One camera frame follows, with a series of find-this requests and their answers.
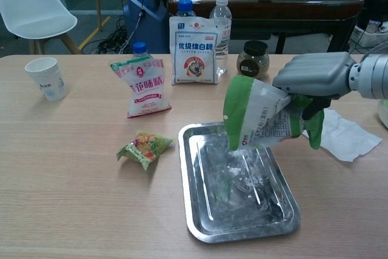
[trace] white paper cup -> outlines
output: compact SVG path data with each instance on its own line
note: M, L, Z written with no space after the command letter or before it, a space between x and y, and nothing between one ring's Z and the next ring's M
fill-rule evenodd
M57 59L39 58L29 62L24 70L38 85L48 101L57 101L65 97L67 89Z

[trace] blue robot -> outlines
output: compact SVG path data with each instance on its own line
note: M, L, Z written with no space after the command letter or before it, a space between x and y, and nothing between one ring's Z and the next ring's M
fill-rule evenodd
M142 41L149 53L170 53L169 14L160 0L128 0L124 19L128 36L133 33L129 46Z

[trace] stainless steel tray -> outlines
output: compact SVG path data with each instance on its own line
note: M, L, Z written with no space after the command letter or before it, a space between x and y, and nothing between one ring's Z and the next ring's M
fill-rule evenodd
M206 243L286 234L300 212L270 149L228 151L223 123L179 132L187 227Z

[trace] plastic bag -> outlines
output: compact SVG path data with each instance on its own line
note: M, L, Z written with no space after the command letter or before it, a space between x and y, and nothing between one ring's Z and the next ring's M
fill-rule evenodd
M164 65L149 56L114 63L113 71L133 90L128 118L171 109L163 95Z
M170 18L172 84L218 83L216 46L221 35L213 19L197 16Z
M303 110L312 99L293 98L260 80L237 75L230 83L224 101L224 124L229 149L261 145L271 147L285 138L296 138L307 130L312 148L321 144L324 112L304 121Z
M136 138L116 154L117 161L125 156L141 163L143 169L147 170L149 164L156 160L172 141L163 136L138 131Z

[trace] blue bottle cap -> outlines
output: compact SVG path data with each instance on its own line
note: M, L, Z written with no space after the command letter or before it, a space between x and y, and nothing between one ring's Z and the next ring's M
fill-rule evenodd
M182 12L191 12L193 10L193 2L191 0L179 0L178 10Z
M135 54L145 53L147 51L147 45L144 42L135 42L132 45L132 49Z

